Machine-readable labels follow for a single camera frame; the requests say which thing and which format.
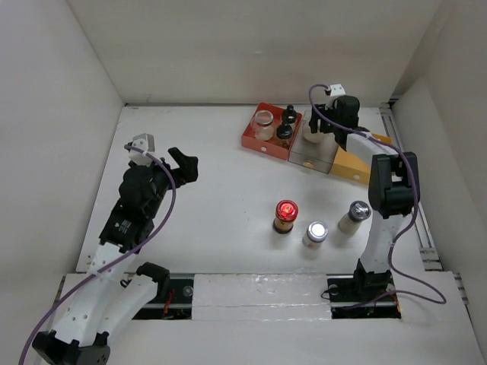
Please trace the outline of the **black-capped white bottle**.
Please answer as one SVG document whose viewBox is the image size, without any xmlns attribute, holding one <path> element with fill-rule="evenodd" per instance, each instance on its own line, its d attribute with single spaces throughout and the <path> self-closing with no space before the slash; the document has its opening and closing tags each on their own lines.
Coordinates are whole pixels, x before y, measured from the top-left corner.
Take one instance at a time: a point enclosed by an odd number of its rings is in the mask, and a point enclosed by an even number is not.
<svg viewBox="0 0 487 365">
<path fill-rule="evenodd" d="M 281 115 L 282 123 L 292 125 L 296 123 L 297 118 L 298 115 L 294 106 L 291 104 L 287 105 Z"/>
</svg>

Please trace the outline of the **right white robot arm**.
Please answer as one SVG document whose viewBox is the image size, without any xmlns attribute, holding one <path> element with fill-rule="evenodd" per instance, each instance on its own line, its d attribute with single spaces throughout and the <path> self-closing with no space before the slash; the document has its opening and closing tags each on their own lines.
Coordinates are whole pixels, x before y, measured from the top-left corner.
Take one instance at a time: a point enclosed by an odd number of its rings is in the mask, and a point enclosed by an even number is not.
<svg viewBox="0 0 487 365">
<path fill-rule="evenodd" d="M 368 201 L 372 222 L 368 241 L 353 278 L 337 282 L 336 289 L 330 293 L 332 299 L 354 309 L 385 296 L 394 270 L 393 248 L 410 228 L 403 221 L 417 216 L 420 199 L 417 156 L 402 152 L 360 127 L 360 103 L 356 97 L 343 95 L 324 106 L 313 103 L 311 107 L 311 132 L 333 133 L 338 146 L 371 168 Z"/>
</svg>

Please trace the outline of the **glass jar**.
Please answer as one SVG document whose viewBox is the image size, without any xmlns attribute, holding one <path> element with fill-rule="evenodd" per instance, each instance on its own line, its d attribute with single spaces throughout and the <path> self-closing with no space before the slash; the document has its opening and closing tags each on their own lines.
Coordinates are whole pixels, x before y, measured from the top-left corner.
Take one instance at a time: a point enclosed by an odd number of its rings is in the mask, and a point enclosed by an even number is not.
<svg viewBox="0 0 487 365">
<path fill-rule="evenodd" d="M 303 138 L 312 143 L 312 144 L 320 144 L 321 142 L 324 141 L 326 137 L 326 134 L 325 133 L 322 133 L 320 131 L 318 131 L 317 133 L 313 133 L 311 131 L 311 128 L 310 128 L 310 125 L 309 125 L 309 122 L 305 122 L 304 123 L 304 127 L 303 127 Z"/>
<path fill-rule="evenodd" d="M 269 141 L 275 132 L 274 116 L 268 110 L 259 110 L 251 121 L 254 138 L 260 141 Z"/>
</svg>

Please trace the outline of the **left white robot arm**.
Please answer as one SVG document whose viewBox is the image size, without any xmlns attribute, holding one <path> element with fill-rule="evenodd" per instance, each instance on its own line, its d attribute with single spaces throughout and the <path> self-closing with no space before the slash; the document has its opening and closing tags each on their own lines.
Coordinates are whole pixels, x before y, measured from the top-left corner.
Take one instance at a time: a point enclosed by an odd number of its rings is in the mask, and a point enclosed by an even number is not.
<svg viewBox="0 0 487 365">
<path fill-rule="evenodd" d="M 131 279 L 123 277 L 142 247 L 161 230 L 154 219 L 164 196 L 198 179 L 199 160 L 170 148 L 168 153 L 178 165 L 173 169 L 135 143 L 125 149 L 129 168 L 99 235 L 91 267 L 60 298 L 61 302 L 72 299 L 65 314 L 49 331 L 36 333 L 31 342 L 47 364 L 105 364 L 111 342 L 145 304 L 173 299 L 166 268 L 146 262 Z"/>
</svg>

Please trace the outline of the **silver-lid small jar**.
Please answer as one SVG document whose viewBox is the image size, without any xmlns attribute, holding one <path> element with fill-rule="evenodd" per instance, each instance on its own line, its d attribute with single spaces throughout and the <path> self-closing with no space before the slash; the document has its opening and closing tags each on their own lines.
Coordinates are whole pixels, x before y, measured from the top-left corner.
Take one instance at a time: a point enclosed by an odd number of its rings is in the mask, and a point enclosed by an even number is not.
<svg viewBox="0 0 487 365">
<path fill-rule="evenodd" d="M 308 225 L 302 243 L 309 249 L 318 249 L 326 240 L 328 233 L 329 228 L 324 222 L 314 221 Z"/>
</svg>

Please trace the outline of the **red-capped dark sauce bottle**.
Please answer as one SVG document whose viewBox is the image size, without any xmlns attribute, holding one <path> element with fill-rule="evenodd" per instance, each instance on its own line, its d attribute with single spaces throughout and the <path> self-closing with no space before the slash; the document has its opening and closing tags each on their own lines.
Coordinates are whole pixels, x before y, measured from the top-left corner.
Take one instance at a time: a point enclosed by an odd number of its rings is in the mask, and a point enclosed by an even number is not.
<svg viewBox="0 0 487 365">
<path fill-rule="evenodd" d="M 282 200 L 275 207 L 273 228 L 279 234 L 289 233 L 298 217 L 298 205 L 292 200 Z"/>
</svg>

